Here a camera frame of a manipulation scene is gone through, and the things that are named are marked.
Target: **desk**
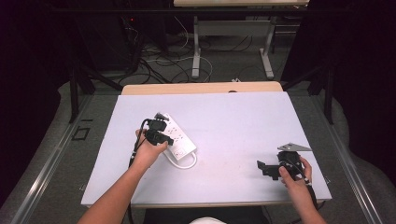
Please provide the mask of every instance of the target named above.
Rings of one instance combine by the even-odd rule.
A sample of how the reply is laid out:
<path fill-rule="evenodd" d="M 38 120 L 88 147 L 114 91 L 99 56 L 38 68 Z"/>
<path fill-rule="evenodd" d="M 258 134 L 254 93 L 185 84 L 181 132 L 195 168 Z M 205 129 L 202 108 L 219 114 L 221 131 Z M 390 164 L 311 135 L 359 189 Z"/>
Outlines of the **desk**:
<path fill-rule="evenodd" d="M 175 0 L 176 7 L 276 7 L 303 6 L 309 0 Z M 194 59 L 192 63 L 193 78 L 199 77 L 201 49 L 199 35 L 264 35 L 264 48 L 260 49 L 262 64 L 268 79 L 274 79 L 274 73 L 268 58 L 268 50 L 276 26 L 276 17 L 269 21 L 198 21 L 194 17 Z"/>
<path fill-rule="evenodd" d="M 126 171 L 134 131 L 159 111 L 169 113 L 197 146 L 198 162 L 180 170 L 160 155 L 141 179 L 132 207 L 290 203 L 283 184 L 263 176 L 256 163 L 277 164 L 276 148 L 289 142 L 309 147 L 290 98 L 281 90 L 276 82 L 125 87 L 81 204 L 93 204 Z M 301 155 L 313 167 L 317 199 L 330 200 L 314 154 Z"/>

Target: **power strip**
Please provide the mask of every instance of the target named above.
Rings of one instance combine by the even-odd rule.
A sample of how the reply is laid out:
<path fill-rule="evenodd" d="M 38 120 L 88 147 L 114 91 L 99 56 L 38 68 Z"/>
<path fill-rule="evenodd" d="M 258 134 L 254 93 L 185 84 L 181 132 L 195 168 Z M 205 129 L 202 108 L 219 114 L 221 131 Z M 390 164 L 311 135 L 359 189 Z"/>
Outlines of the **power strip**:
<path fill-rule="evenodd" d="M 169 120 L 165 120 L 166 129 L 163 134 L 168 135 L 174 140 L 174 144 L 168 147 L 177 161 L 189 155 L 197 148 L 190 138 L 181 130 L 177 123 L 172 119 L 169 114 L 163 114 Z"/>

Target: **hand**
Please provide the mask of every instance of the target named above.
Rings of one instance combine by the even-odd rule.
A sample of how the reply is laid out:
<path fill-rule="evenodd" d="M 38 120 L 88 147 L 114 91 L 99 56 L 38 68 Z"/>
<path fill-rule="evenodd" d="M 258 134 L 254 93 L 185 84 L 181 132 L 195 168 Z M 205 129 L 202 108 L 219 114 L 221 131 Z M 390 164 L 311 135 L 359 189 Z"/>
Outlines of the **hand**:
<path fill-rule="evenodd" d="M 143 130 L 142 135 L 139 138 L 136 156 L 134 158 L 133 165 L 137 165 L 140 168 L 147 170 L 158 158 L 160 153 L 164 152 L 168 147 L 168 142 L 164 142 L 157 146 L 152 145 L 144 136 L 146 130 Z M 136 130 L 136 136 L 139 135 L 139 130 Z"/>
<path fill-rule="evenodd" d="M 300 161 L 304 166 L 304 175 L 309 179 L 312 183 L 312 167 L 309 162 L 300 157 Z M 288 188 L 289 196 L 293 201 L 294 207 L 299 214 L 306 209 L 315 209 L 314 204 L 312 203 L 311 195 L 309 194 L 308 188 L 305 185 L 303 179 L 298 178 L 294 181 L 289 172 L 285 167 L 279 168 L 280 176 L 282 176 L 282 182 L 285 184 L 286 188 Z"/>

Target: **person's left arm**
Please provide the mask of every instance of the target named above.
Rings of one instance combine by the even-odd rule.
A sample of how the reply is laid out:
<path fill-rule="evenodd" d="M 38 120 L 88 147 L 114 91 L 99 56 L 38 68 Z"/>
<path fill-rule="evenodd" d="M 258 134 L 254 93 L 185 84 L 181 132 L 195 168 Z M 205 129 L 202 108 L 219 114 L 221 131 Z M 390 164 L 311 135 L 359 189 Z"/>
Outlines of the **person's left arm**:
<path fill-rule="evenodd" d="M 131 167 L 88 209 L 78 223 L 122 222 L 140 178 L 167 148 L 167 142 L 154 146 L 144 137 L 141 137 L 140 143 Z"/>

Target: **person's left hand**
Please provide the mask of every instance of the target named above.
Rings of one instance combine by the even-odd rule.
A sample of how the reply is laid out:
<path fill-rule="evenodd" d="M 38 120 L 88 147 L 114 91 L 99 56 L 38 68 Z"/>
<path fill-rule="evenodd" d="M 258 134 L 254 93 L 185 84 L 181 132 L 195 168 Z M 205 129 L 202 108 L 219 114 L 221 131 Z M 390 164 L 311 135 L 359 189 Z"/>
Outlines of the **person's left hand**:
<path fill-rule="evenodd" d="M 133 165 L 138 165 L 140 168 L 148 169 L 158 158 L 160 153 L 164 152 L 168 147 L 168 142 L 164 142 L 157 146 L 152 145 L 145 137 L 146 130 L 143 130 L 138 146 Z"/>

